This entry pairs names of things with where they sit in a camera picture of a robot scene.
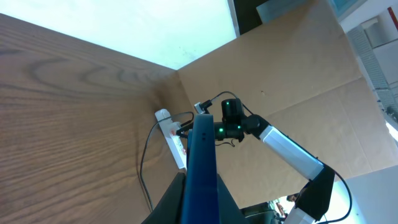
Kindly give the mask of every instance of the wire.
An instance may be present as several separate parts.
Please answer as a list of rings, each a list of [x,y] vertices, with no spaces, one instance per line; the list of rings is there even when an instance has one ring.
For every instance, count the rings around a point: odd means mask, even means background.
[[[148,202],[149,202],[149,206],[150,206],[150,212],[152,212],[152,211],[154,210],[154,205],[152,204],[152,199],[150,199],[150,195],[149,195],[147,186],[146,186],[146,184],[145,184],[145,182],[144,182],[144,178],[142,177],[142,167],[143,167],[143,165],[144,165],[145,152],[147,151],[147,147],[148,147],[148,142],[149,142],[150,136],[152,135],[152,132],[153,132],[153,130],[155,129],[155,127],[156,127],[160,122],[165,121],[165,120],[170,119],[170,118],[171,118],[171,119],[172,119],[172,118],[176,118],[176,117],[178,117],[178,116],[185,115],[185,114],[191,114],[191,115],[192,115],[192,118],[191,118],[191,120],[190,120],[190,122],[192,122],[195,115],[194,115],[193,112],[191,112],[191,111],[183,112],[183,113],[179,113],[179,114],[175,114],[175,115],[169,116],[169,117],[167,117],[167,118],[164,118],[164,119],[162,119],[162,120],[156,122],[156,124],[153,125],[153,127],[152,127],[152,128],[150,129],[150,131],[149,131],[147,141],[145,142],[144,151],[142,152],[141,165],[140,165],[140,168],[139,168],[139,177],[140,177],[141,184],[142,184],[142,186],[143,186],[143,188],[144,188],[144,190],[145,190],[145,193],[146,193],[146,195],[147,195],[147,198],[148,198]]]
[[[236,99],[239,99],[239,97],[238,96],[236,96],[233,92],[231,92],[231,91],[222,91],[221,93],[219,93],[218,95],[216,95],[213,99],[211,99],[210,101],[211,102],[213,102],[214,100],[216,100],[219,96],[221,96],[222,94],[225,94],[225,93],[229,93],[229,94],[231,94],[231,95],[233,95]],[[251,113],[252,115],[254,114],[252,111],[250,111],[249,110],[249,108],[247,108],[247,106],[245,106],[243,103],[242,103],[242,105],[243,105],[243,107],[249,112],[249,113]]]
[[[220,143],[220,144],[216,144],[216,146],[220,146],[220,145],[222,145],[222,144],[229,144],[229,145],[231,145],[232,147],[235,147],[235,144],[234,144],[234,139],[232,139],[231,140],[231,143],[229,143],[229,142],[223,142],[223,143]]]

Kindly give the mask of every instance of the blue panel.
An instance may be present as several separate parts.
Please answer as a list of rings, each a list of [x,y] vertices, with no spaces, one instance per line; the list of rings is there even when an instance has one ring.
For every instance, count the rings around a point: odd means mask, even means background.
[[[198,114],[193,123],[182,223],[220,223],[216,146],[211,114]]]

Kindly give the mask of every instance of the cardboard wall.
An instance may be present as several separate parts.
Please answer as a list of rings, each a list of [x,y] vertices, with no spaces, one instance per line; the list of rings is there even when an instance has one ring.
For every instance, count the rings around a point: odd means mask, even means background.
[[[326,1],[309,1],[178,73],[191,104],[232,91],[343,177],[397,164],[397,147]],[[210,108],[215,120],[220,102]],[[251,136],[235,148],[218,147],[217,163],[239,207],[306,183]]]

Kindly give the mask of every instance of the white power strip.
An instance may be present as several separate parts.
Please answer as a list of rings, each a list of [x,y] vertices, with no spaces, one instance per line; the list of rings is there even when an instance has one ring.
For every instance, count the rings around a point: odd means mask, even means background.
[[[161,109],[155,113],[156,119],[158,121],[168,118],[170,113],[166,109]],[[175,133],[181,128],[179,122],[173,122],[170,119],[162,121],[159,123],[160,129],[163,132],[164,138],[166,138],[167,144],[172,151],[173,157],[179,169],[187,169],[187,151],[182,145],[180,136]]]

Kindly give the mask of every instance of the wooden table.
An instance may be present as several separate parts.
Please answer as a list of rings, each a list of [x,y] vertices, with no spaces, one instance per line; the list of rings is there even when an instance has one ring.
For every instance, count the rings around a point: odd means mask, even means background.
[[[192,110],[174,70],[0,14],[0,223],[143,221],[161,108]],[[177,171],[157,131],[154,203]]]

